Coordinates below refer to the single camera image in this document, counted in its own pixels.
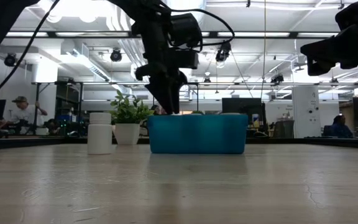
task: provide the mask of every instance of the fluorescent light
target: fluorescent light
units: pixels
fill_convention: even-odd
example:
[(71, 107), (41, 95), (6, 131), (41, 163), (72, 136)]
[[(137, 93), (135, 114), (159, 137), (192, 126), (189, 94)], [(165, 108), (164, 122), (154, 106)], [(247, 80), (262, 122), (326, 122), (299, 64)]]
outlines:
[(88, 83), (83, 83), (84, 85), (110, 85), (110, 83), (108, 82), (88, 82)]
[[(231, 32), (218, 32), (218, 37), (231, 37)], [(236, 32), (236, 37), (264, 37), (264, 32)], [(266, 37), (288, 37), (289, 32), (266, 32)]]
[[(247, 7), (246, 2), (209, 2), (207, 3), (207, 7)], [(253, 2), (250, 7), (257, 8), (265, 8), (265, 4)], [(267, 5), (266, 9), (271, 10), (283, 10), (283, 11), (314, 11), (314, 10), (328, 10), (328, 9), (338, 9), (339, 4), (337, 6), (324, 6), (324, 7), (286, 7), (286, 6), (273, 6)]]
[(234, 82), (210, 82), (210, 83), (199, 83), (200, 85), (234, 85)]
[(147, 82), (112, 82), (113, 84), (119, 85), (147, 85)]
[(84, 32), (57, 32), (58, 37), (74, 37), (78, 35), (83, 35)]
[(128, 37), (127, 32), (57, 32), (58, 37)]
[(298, 37), (332, 37), (338, 33), (299, 33)]
[[(33, 32), (8, 32), (6, 34), (7, 37), (32, 37)], [(48, 34), (46, 32), (38, 32), (37, 37), (47, 37)]]

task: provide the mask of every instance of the desk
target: desk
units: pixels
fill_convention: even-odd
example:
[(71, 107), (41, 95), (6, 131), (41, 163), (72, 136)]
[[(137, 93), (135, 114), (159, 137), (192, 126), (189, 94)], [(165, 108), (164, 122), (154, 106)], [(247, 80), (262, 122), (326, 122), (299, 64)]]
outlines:
[(354, 223), (358, 149), (246, 145), (236, 156), (0, 150), (0, 223)]

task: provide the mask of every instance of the black cable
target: black cable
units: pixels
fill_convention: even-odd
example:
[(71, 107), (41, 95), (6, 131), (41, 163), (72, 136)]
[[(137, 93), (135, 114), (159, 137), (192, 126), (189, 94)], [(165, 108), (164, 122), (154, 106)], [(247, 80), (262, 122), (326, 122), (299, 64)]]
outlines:
[(7, 81), (9, 81), (9, 79), (13, 76), (13, 74), (16, 72), (16, 70), (19, 68), (19, 65), (22, 63), (25, 55), (28, 53), (34, 39), (37, 36), (37, 33), (39, 32), (39, 30), (42, 27), (42, 24), (44, 24), (44, 22), (47, 20), (50, 12), (55, 8), (55, 6), (60, 2), (60, 0), (55, 0), (55, 2), (53, 2), (52, 6), (50, 7), (49, 11), (44, 15), (44, 17), (41, 19), (40, 23), (38, 24), (37, 28), (35, 29), (34, 33), (32, 34), (32, 37), (30, 38), (29, 43), (27, 44), (27, 46), (25, 47), (22, 56), (20, 57), (20, 59), (17, 61), (15, 67), (12, 69), (12, 71), (10, 72), (10, 74), (4, 79), (4, 81), (2, 81), (2, 83), (0, 84), (0, 90), (1, 88), (7, 83)]
[(201, 48), (202, 48), (203, 46), (215, 46), (215, 45), (226, 44), (226, 43), (231, 42), (231, 41), (236, 37), (236, 35), (235, 35), (235, 33), (234, 33), (234, 30), (230, 27), (230, 25), (229, 25), (226, 21), (224, 21), (224, 20), (221, 19), (219, 16), (217, 16), (217, 15), (215, 15), (215, 14), (212, 14), (212, 13), (210, 13), (210, 12), (208, 12), (208, 11), (205, 11), (205, 10), (203, 10), (203, 9), (183, 9), (183, 10), (171, 9), (171, 8), (169, 8), (164, 2), (161, 2), (161, 5), (164, 6), (164, 7), (166, 7), (167, 9), (171, 10), (172, 12), (201, 12), (201, 13), (204, 13), (204, 14), (206, 14), (206, 15), (209, 15), (209, 16), (211, 16), (211, 17), (217, 19), (219, 22), (222, 22), (223, 25), (225, 25), (225, 26), (229, 29), (229, 31), (231, 32), (231, 34), (232, 34), (232, 36), (231, 36), (228, 40), (224, 40), (224, 41), (219, 42), (219, 43), (210, 43), (210, 44), (203, 44), (203, 43), (201, 43), (200, 45), (197, 45), (196, 47), (201, 47)]

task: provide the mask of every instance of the blue container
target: blue container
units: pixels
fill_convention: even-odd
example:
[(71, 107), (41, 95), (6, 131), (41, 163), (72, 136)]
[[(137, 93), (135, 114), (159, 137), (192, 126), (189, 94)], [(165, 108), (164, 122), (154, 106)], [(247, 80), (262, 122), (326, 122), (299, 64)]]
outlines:
[(151, 116), (147, 124), (152, 153), (242, 154), (248, 116)]

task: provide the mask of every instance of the ceiling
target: ceiling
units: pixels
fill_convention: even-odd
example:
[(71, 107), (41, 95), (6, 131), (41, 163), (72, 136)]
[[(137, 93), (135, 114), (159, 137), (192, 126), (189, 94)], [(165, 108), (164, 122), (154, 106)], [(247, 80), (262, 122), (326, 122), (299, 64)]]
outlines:
[[(181, 1), (184, 8), (186, 8), (186, 4), (190, 5), (192, 2), (184, 0), (171, 1)], [(42, 30), (60, 32), (107, 31), (111, 29), (109, 29), (106, 20), (114, 19), (114, 17), (106, 17), (109, 12), (115, 13), (117, 19), (122, 19), (120, 10), (114, 12), (117, 8), (107, 1), (78, 0), (78, 2), (87, 2), (87, 6), (92, 6), (92, 9), (90, 7), (88, 7), (89, 9), (79, 7), (78, 5), (80, 4), (73, 4), (72, 8), (62, 10), (63, 17), (60, 21), (56, 23), (46, 22)], [(344, 0), (343, 2), (348, 5), (356, 1)], [(207, 0), (205, 9), (224, 19), (236, 32), (263, 32), (265, 28), (267, 31), (281, 32), (339, 31), (334, 17), (339, 12), (337, 7), (340, 5), (340, 0), (268, 0), (266, 9), (264, 9), (264, 4), (263, 0), (252, 0), (251, 7), (248, 8), (244, 0)], [(96, 18), (94, 22), (87, 23), (72, 15), (74, 13), (72, 11), (87, 12), (87, 10), (100, 11), (99, 15), (101, 16)], [(16, 21), (12, 30), (33, 31), (44, 14), (45, 10), (40, 4), (28, 7)], [(126, 30), (125, 26), (131, 23), (128, 17), (120, 22), (122, 22), (122, 30)], [(205, 32), (227, 31), (219, 21), (209, 16), (205, 16), (200, 24), (201, 30)], [(205, 39), (204, 41), (207, 43), (221, 42), (222, 39)], [(206, 72), (209, 72), (209, 76), (212, 77), (211, 80), (214, 82), (241, 82), (243, 80), (262, 82), (263, 75), (265, 75), (266, 81), (270, 82), (270, 78), (273, 75), (282, 73), (286, 82), (292, 82), (295, 79), (297, 79), (297, 82), (308, 82), (307, 76), (299, 75), (303, 79), (300, 81), (299, 78), (294, 78), (298, 74), (294, 72), (295, 67), (293, 64), (294, 62), (305, 62), (305, 57), (300, 53), (300, 47), (315, 41), (315, 39), (234, 39), (231, 43), (232, 54), (226, 60), (223, 68), (217, 68), (214, 60), (217, 47), (204, 48), (199, 55), (200, 64), (198, 69), (193, 70), (188, 75), (188, 78), (193, 82), (202, 82), (206, 77)], [(25, 46), (27, 42), (28, 39), (6, 39), (2, 44), (3, 46)], [(62, 39), (36, 39), (33, 46), (53, 55), (60, 61), (60, 65), (64, 65), (59, 69), (60, 76), (71, 76), (79, 81), (93, 81), (94, 75), (86, 66), (67, 60), (67, 55), (64, 55), (61, 50), (62, 42)], [(76, 38), (72, 39), (72, 42), (74, 42), (75, 46), (85, 44), (89, 48), (89, 58), (103, 71), (108, 72), (113, 80), (134, 81), (131, 76), (131, 65), (133, 63), (126, 54), (128, 52), (122, 50), (123, 60), (121, 62), (112, 62), (109, 59), (109, 54), (112, 50), (121, 47), (118, 39)], [(342, 75), (351, 71), (358, 72), (358, 68), (349, 71), (336, 67), (317, 79), (320, 82), (328, 82), (332, 77), (339, 77), (340, 82), (358, 82), (358, 73), (355, 75)], [(354, 87), (349, 86), (344, 89), (350, 91)]]

